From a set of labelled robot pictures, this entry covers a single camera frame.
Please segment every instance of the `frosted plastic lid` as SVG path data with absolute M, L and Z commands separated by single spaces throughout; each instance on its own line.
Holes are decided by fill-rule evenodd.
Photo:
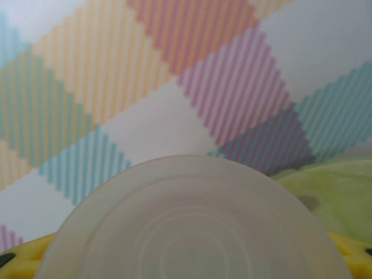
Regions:
M 317 220 L 246 166 L 175 156 L 120 173 L 82 202 L 36 278 L 351 278 Z

